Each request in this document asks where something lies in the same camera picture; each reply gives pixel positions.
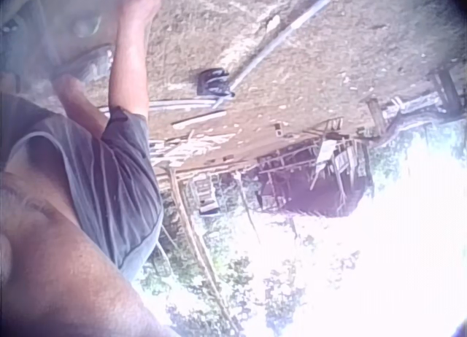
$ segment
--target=man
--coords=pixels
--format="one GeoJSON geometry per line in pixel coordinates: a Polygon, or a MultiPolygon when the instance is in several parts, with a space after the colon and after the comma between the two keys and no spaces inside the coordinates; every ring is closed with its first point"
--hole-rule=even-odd
{"type": "Polygon", "coordinates": [[[123,3],[109,122],[72,76],[85,70],[82,59],[53,80],[68,118],[1,95],[2,336],[169,335],[129,283],[163,216],[144,40],[160,5],[123,3]]]}

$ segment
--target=wooden beam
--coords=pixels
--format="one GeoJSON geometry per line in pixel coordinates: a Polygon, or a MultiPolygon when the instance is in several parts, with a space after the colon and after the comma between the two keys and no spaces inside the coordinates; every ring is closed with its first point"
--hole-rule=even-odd
{"type": "Polygon", "coordinates": [[[371,116],[373,117],[373,121],[377,129],[377,135],[384,136],[386,133],[386,121],[382,115],[382,110],[379,106],[378,100],[371,98],[366,102],[366,104],[368,105],[371,116]]]}
{"type": "Polygon", "coordinates": [[[209,270],[208,268],[209,264],[205,262],[205,260],[203,259],[203,255],[201,254],[201,249],[197,246],[197,243],[196,243],[197,241],[196,241],[196,237],[195,237],[195,234],[192,228],[192,224],[189,219],[188,213],[186,211],[185,205],[183,203],[182,194],[180,193],[180,188],[179,188],[178,181],[177,181],[177,175],[175,174],[175,171],[172,168],[167,169],[167,174],[169,175],[169,178],[170,178],[172,197],[174,199],[175,205],[177,206],[179,210],[180,220],[182,222],[182,226],[187,235],[187,240],[193,251],[195,259],[198,262],[201,269],[203,270],[208,280],[209,286],[211,287],[211,291],[214,296],[214,300],[219,306],[220,313],[222,314],[224,319],[226,319],[230,323],[231,327],[238,334],[240,331],[240,326],[232,320],[228,307],[224,303],[223,298],[220,295],[219,290],[217,289],[215,277],[213,277],[212,275],[212,270],[209,270]]]}
{"type": "Polygon", "coordinates": [[[216,111],[213,113],[208,113],[207,115],[201,115],[189,118],[187,120],[179,120],[178,122],[172,123],[174,129],[183,129],[189,125],[206,122],[208,120],[214,120],[215,118],[223,117],[227,114],[227,111],[216,111]]]}
{"type": "Polygon", "coordinates": [[[256,230],[255,222],[253,222],[253,218],[250,213],[250,208],[248,207],[247,198],[245,197],[245,192],[242,186],[242,178],[239,172],[236,173],[235,180],[237,181],[237,184],[239,186],[240,197],[242,198],[243,207],[245,208],[245,211],[247,211],[248,220],[250,221],[253,231],[255,231],[256,238],[258,239],[258,243],[261,244],[260,236],[258,234],[258,231],[256,230]]]}

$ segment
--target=t-shirt sleeve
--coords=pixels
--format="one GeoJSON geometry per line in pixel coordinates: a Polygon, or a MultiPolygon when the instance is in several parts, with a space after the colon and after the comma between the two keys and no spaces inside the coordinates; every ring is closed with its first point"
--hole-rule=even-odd
{"type": "Polygon", "coordinates": [[[105,208],[113,219],[107,240],[109,247],[119,246],[110,252],[127,277],[134,276],[154,250],[163,217],[148,136],[144,117],[113,109],[101,138],[112,151],[102,156],[102,163],[111,166],[103,180],[109,203],[105,208]]]}

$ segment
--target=dirt ground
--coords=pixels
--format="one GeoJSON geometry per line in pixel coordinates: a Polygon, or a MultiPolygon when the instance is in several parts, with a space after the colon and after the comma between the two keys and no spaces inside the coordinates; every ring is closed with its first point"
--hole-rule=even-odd
{"type": "MultiPolygon", "coordinates": [[[[235,73],[313,2],[166,0],[150,39],[150,98],[196,97],[200,71],[221,66],[235,73]],[[275,15],[280,25],[266,32],[275,15]]],[[[222,149],[182,167],[192,169],[208,160],[218,164],[226,155],[245,160],[289,144],[275,136],[275,123],[302,139],[305,128],[342,116],[344,129],[354,131],[371,125],[364,103],[369,96],[384,103],[433,91],[428,72],[462,61],[466,37],[466,19],[449,0],[331,0],[242,83],[236,99],[223,106],[225,117],[176,131],[174,121],[209,110],[156,112],[150,136],[167,139],[191,129],[195,135],[236,134],[222,149]]],[[[88,94],[97,106],[106,105],[107,83],[96,83],[88,94]]],[[[47,105],[57,109],[56,101],[47,105]]]]}

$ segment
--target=wooden plank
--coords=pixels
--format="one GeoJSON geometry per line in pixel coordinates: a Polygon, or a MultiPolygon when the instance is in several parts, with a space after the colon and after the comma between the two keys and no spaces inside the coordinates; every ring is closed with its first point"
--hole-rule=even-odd
{"type": "Polygon", "coordinates": [[[385,117],[382,115],[382,110],[379,106],[378,100],[371,98],[366,102],[366,104],[368,105],[371,116],[373,117],[378,136],[384,136],[386,133],[386,121],[385,117]]]}
{"type": "Polygon", "coordinates": [[[197,263],[200,265],[201,269],[204,271],[204,274],[208,280],[212,294],[214,296],[214,299],[217,305],[219,306],[222,316],[224,317],[224,319],[229,321],[229,323],[231,324],[231,327],[238,333],[239,326],[236,324],[236,322],[232,320],[230,311],[228,310],[228,307],[226,306],[222,296],[219,293],[219,290],[217,289],[217,280],[216,280],[214,269],[210,268],[209,261],[206,261],[204,259],[204,257],[207,256],[206,253],[203,253],[205,252],[206,249],[198,245],[199,239],[196,238],[196,232],[193,229],[190,218],[185,208],[185,204],[183,203],[182,194],[180,193],[180,188],[178,186],[178,181],[177,181],[177,176],[175,174],[175,171],[172,168],[168,168],[167,174],[169,175],[170,184],[172,188],[172,197],[174,199],[176,207],[178,208],[178,211],[180,214],[180,220],[182,222],[183,229],[185,230],[185,234],[187,236],[190,248],[192,249],[193,255],[195,256],[195,259],[197,263]]]}
{"type": "Polygon", "coordinates": [[[223,117],[227,114],[227,111],[221,110],[216,111],[213,113],[208,113],[206,115],[196,116],[192,118],[188,118],[187,120],[180,120],[178,122],[172,123],[172,127],[177,130],[184,129],[185,127],[196,124],[206,122],[208,120],[214,120],[215,118],[223,117]]]}

